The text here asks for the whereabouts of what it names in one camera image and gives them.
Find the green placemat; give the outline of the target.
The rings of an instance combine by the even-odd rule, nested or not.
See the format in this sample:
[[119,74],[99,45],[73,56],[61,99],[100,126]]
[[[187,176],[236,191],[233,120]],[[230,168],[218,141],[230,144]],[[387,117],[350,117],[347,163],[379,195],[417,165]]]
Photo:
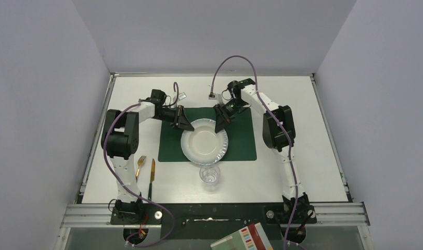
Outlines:
[[[189,121],[201,118],[215,119],[212,107],[185,108]],[[232,123],[225,128],[229,146],[222,161],[254,161],[257,159],[254,129],[250,108],[243,108],[236,113]],[[187,162],[181,149],[183,130],[175,129],[169,122],[163,121],[160,133],[159,162]]]

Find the white plate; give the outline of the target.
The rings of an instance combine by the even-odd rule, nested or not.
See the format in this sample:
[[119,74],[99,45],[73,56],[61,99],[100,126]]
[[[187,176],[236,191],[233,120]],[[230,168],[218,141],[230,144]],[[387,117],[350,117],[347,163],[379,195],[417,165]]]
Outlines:
[[194,131],[184,131],[181,135],[184,156],[201,166],[213,165],[222,160],[229,146],[227,132],[215,132],[216,122],[207,118],[197,119],[191,125]]

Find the clear plastic cup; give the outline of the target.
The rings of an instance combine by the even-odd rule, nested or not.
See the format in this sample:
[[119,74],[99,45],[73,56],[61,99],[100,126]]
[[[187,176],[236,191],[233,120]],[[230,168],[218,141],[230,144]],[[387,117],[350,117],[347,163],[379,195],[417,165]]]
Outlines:
[[216,165],[203,166],[199,171],[201,186],[207,192],[214,192],[220,182],[221,171]]

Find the gold knife black handle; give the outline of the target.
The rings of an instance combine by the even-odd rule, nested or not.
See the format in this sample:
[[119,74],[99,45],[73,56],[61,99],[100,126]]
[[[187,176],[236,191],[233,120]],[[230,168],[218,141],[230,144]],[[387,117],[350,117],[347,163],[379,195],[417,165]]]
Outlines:
[[150,180],[149,180],[149,188],[148,188],[148,200],[152,200],[152,186],[155,180],[155,172],[156,172],[156,161],[153,158],[151,162],[151,173],[150,173]]

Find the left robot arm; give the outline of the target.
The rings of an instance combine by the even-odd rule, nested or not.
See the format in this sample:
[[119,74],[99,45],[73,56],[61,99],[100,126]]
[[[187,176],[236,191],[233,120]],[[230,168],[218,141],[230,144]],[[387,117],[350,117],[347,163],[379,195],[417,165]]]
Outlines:
[[143,198],[137,186],[134,155],[139,144],[139,124],[147,119],[169,122],[171,127],[194,131],[184,107],[178,105],[180,92],[175,82],[175,99],[166,104],[167,95],[153,89],[150,97],[120,111],[109,109],[106,113],[101,137],[103,157],[109,171],[117,181],[118,196],[113,214],[132,216],[136,220],[144,214]]

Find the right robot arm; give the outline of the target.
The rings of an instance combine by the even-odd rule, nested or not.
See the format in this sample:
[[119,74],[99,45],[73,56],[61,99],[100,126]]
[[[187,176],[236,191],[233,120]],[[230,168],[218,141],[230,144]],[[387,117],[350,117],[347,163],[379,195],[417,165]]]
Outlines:
[[215,132],[228,127],[236,112],[245,106],[250,106],[262,115],[263,141],[279,163],[285,218],[291,219],[292,223],[315,223],[315,209],[309,202],[293,163],[292,147],[296,130],[291,108],[272,101],[258,90],[256,82],[250,78],[230,82],[227,91],[231,96],[229,101],[213,107],[216,116]]

